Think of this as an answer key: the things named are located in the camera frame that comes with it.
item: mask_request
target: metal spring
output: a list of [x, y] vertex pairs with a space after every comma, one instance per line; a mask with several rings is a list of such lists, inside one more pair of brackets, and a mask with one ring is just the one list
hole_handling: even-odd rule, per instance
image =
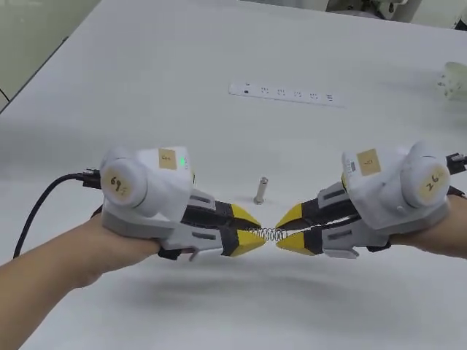
[[265, 239], [268, 242], [278, 242], [289, 236], [289, 232], [280, 228], [257, 228], [249, 229], [251, 233]]

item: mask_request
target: white table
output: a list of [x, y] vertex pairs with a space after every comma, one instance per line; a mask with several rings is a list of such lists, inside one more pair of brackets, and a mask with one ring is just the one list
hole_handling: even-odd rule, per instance
[[[114, 144], [186, 145], [198, 187], [265, 227], [335, 182], [344, 149], [427, 139], [467, 151], [466, 106], [435, 90], [445, 62], [467, 61], [465, 43], [457, 31], [229, 0], [103, 1], [0, 116], [1, 261], [43, 189]], [[228, 94], [246, 79], [338, 93], [345, 108]], [[267, 202], [255, 206], [260, 176]], [[100, 201], [62, 185], [25, 249]], [[361, 253], [270, 244], [237, 259], [150, 259], [73, 292], [24, 349], [465, 348], [465, 261]]]

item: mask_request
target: number label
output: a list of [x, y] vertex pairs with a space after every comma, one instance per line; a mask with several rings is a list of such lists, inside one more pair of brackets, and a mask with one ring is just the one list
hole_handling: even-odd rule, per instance
[[113, 198], [125, 200], [131, 194], [131, 186], [115, 169], [108, 169], [102, 176], [102, 187], [113, 193]]
[[177, 170], [177, 155], [172, 149], [159, 149], [159, 168]]
[[381, 172], [377, 151], [373, 148], [357, 154], [358, 165], [362, 176], [369, 176]]
[[449, 179], [443, 166], [436, 166], [423, 180], [418, 193], [424, 201], [431, 201], [442, 190]]

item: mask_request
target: metal cylinder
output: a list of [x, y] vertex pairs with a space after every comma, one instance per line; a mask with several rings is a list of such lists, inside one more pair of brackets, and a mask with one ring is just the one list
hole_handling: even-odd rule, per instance
[[255, 204], [263, 204], [264, 193], [266, 191], [267, 185], [268, 185], [268, 179], [266, 177], [262, 177], [260, 180], [260, 184], [258, 186], [258, 191], [256, 192], [256, 196], [253, 198], [253, 202]]

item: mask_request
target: electrical outlet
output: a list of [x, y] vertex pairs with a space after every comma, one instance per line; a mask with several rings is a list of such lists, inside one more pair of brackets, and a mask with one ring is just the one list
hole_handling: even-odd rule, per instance
[[251, 84], [248, 82], [231, 84], [229, 93], [236, 96], [343, 107], [340, 99], [333, 93], [316, 93], [310, 90], [272, 87], [269, 85]]

